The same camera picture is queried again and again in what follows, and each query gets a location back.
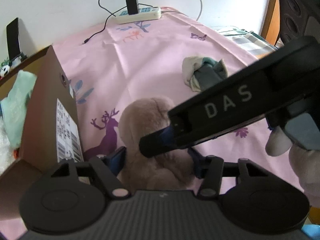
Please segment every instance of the purple deer pattern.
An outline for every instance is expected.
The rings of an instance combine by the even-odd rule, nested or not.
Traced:
[[[113,153],[117,148],[117,133],[115,127],[118,127],[118,122],[113,117],[119,113],[114,108],[110,115],[107,111],[102,115],[101,122],[104,126],[99,126],[96,123],[97,118],[92,119],[90,122],[95,128],[99,130],[106,130],[106,135],[101,140],[100,144],[96,147],[90,148],[84,152],[84,158],[89,160],[96,155],[109,155]]]

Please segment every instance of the white wall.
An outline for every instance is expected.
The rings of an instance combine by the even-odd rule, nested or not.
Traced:
[[[200,22],[207,26],[235,25],[239,28],[261,30],[268,0],[203,0]],[[199,0],[139,0],[154,6],[175,7],[196,18]],[[125,0],[102,0],[111,11],[125,5]],[[0,0],[0,61],[7,56],[5,28],[19,17],[37,49],[103,22],[108,13],[98,7],[98,0]]]

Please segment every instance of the power strip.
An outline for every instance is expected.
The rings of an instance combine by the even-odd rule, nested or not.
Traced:
[[[139,21],[148,21],[148,20],[157,20],[161,17],[160,7],[145,7],[139,8],[139,13],[129,15],[128,11],[122,11],[119,15],[116,16],[116,22],[118,24],[139,22]]]

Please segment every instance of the crumpled cloth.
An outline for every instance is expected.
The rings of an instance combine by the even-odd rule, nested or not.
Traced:
[[[194,56],[183,60],[182,75],[193,92],[201,92],[227,78],[228,71],[222,59],[217,62],[209,57]]]
[[[0,117],[0,175],[14,162],[13,149],[4,129],[3,118]]]

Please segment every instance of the light green fabric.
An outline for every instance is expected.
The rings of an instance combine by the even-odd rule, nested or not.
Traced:
[[[27,104],[36,82],[36,75],[20,70],[8,96],[1,100],[5,131],[11,147],[21,144],[22,130],[27,113]]]

